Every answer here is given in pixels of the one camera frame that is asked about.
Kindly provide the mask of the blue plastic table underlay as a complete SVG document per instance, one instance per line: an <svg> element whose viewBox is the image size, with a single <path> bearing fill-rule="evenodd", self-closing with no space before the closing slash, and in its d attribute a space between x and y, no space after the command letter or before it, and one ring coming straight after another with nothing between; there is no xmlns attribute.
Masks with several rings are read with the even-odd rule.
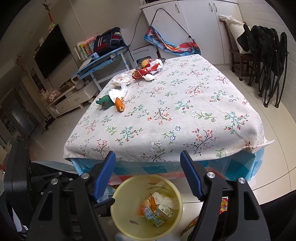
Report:
<svg viewBox="0 0 296 241"><path fill-rule="evenodd" d="M239 177L251 180L258 172L263 162L264 149L256 153L240 151L232 156L216 160L201 161L207 171L213 171L219 176L235 181ZM180 162L117 162L111 179L111 183L119 184L130 176L158 174L168 179L183 178Z"/></svg>

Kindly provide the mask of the white tv cabinet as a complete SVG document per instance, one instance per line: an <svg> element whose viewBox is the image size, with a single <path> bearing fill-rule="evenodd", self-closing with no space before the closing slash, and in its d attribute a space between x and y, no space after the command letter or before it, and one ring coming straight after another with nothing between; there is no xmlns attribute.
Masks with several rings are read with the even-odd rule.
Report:
<svg viewBox="0 0 296 241"><path fill-rule="evenodd" d="M49 103L46 110L53 118L56 118L76 108L82 108L82 104L91 100L97 92L98 88L94 81L80 90L72 86Z"/></svg>

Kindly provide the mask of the row of books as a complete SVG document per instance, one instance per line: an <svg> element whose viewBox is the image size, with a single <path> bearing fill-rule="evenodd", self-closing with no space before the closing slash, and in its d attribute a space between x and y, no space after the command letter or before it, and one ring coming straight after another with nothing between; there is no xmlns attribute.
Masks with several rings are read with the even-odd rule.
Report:
<svg viewBox="0 0 296 241"><path fill-rule="evenodd" d="M74 47L74 51L81 61L87 60L93 54L94 41L92 42L78 42Z"/></svg>

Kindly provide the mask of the yellow trash bin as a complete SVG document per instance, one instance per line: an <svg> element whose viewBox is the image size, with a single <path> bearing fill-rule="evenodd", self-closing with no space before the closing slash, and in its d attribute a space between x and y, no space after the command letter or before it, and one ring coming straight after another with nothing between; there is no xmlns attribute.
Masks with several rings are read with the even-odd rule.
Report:
<svg viewBox="0 0 296 241"><path fill-rule="evenodd" d="M114 192L111 217L134 240L158 240L177 227L183 200L177 187L159 175L133 176Z"/></svg>

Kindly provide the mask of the dark school backpack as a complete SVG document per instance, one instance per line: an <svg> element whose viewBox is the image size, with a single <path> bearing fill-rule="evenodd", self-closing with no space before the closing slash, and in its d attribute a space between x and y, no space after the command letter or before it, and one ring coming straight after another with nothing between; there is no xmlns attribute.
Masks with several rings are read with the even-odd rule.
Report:
<svg viewBox="0 0 296 241"><path fill-rule="evenodd" d="M125 43L121 34L121 29L119 27L114 27L96 36L93 52L101 57L123 46L125 46Z"/></svg>

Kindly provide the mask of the floral tablecloth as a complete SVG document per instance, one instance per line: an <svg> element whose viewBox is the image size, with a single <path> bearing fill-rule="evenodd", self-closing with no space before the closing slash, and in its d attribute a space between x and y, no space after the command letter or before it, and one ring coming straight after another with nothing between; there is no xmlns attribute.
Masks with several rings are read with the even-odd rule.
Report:
<svg viewBox="0 0 296 241"><path fill-rule="evenodd" d="M133 80L125 109L92 103L64 145L64 158L123 162L213 160L270 145L259 114L216 67L199 55L165 62L154 80Z"/></svg>

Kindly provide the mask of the yellow orange fruit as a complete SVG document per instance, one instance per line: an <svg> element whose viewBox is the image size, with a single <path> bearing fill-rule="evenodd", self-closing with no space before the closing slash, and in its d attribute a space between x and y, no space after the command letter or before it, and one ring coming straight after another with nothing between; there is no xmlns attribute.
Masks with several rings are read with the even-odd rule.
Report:
<svg viewBox="0 0 296 241"><path fill-rule="evenodd" d="M142 67L142 68L145 68L145 67L148 65L148 63L149 63L149 59L145 59L145 60L143 60L143 61L141 62L141 67Z"/></svg>

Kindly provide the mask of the green crumpled wrapper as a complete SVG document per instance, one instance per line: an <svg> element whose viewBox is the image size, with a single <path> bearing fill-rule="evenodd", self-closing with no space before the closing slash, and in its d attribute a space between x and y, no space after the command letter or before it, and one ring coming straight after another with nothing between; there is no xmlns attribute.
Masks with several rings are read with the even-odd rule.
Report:
<svg viewBox="0 0 296 241"><path fill-rule="evenodd" d="M105 96L99 98L96 101L96 104L101 106L102 109L107 109L107 108L115 105L115 103L111 100L109 95L105 95Z"/></svg>

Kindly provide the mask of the red white snack wrapper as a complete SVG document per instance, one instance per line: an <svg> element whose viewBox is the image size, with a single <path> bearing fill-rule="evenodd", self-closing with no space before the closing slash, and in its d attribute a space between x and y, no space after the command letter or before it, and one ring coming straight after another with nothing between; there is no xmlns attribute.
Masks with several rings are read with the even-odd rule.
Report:
<svg viewBox="0 0 296 241"><path fill-rule="evenodd" d="M160 68L158 65L155 65L155 66L144 68L144 69L140 69L140 70L136 70L135 69L135 71L133 71L133 73L132 73L132 78L133 79L141 79L146 74L155 75L156 73L158 73L159 71L161 71L162 68Z"/></svg>

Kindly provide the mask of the white air purifier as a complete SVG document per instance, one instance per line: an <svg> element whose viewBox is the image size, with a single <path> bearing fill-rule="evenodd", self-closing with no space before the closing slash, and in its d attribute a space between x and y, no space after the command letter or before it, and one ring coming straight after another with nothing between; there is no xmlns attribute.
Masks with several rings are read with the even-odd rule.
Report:
<svg viewBox="0 0 296 241"><path fill-rule="evenodd" d="M132 68L136 68L139 63L147 58L160 58L161 55L154 45L146 45L130 51L130 64Z"/></svg>

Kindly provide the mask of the orange peel near napkin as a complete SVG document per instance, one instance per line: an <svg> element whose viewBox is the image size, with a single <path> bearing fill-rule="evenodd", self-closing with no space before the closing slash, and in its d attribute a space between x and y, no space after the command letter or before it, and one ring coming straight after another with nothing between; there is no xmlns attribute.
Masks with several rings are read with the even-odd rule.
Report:
<svg viewBox="0 0 296 241"><path fill-rule="evenodd" d="M115 106L116 106L117 111L119 111L119 112L123 112L125 110L125 105L124 105L123 100L121 98L117 97L115 99Z"/></svg>

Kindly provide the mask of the black folding chairs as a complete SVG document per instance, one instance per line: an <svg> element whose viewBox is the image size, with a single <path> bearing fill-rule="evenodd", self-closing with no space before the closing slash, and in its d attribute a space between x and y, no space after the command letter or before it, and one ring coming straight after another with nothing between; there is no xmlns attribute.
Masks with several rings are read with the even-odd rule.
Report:
<svg viewBox="0 0 296 241"><path fill-rule="evenodd" d="M274 106L279 108L287 77L287 34L257 25L250 28L244 24L243 29L238 44L254 57L248 86L254 82L258 84L258 95L264 98L264 107L267 108L274 98Z"/></svg>

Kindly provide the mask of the white cushion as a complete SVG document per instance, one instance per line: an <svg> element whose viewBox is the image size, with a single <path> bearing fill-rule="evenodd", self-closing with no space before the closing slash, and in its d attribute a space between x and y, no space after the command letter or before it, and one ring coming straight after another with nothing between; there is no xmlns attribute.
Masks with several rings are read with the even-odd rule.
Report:
<svg viewBox="0 0 296 241"><path fill-rule="evenodd" d="M236 45L240 54L250 54L251 53L250 50L245 51L238 42L238 38L241 37L242 34L244 33L244 28L243 28L244 23L240 20L233 18L232 16L219 15L219 19L222 21L225 21L227 27L229 28L236 42Z"/></svg>

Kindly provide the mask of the dark fruit plate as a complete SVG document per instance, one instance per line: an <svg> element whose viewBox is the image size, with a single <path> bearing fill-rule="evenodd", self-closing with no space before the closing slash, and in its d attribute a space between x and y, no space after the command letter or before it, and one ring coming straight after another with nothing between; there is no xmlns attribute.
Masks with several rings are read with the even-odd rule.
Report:
<svg viewBox="0 0 296 241"><path fill-rule="evenodd" d="M155 65L158 65L160 68L163 67L163 64L165 63L166 59L165 58L157 58L157 59L154 59L154 58L147 58L149 59L149 63L148 65L145 67L145 68L148 68L148 67L152 67L152 66L155 66ZM138 62L138 65L136 67L136 70L140 70L140 69L143 69L141 67L141 62L142 61L139 61Z"/></svg>

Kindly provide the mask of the small white crumpled paper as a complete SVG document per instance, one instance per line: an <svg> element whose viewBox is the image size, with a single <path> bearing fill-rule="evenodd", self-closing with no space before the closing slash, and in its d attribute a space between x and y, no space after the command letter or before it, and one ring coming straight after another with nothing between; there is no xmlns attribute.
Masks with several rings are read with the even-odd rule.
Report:
<svg viewBox="0 0 296 241"><path fill-rule="evenodd" d="M146 80L146 81L152 81L154 80L156 77L152 74L146 74L143 76L143 78Z"/></svg>

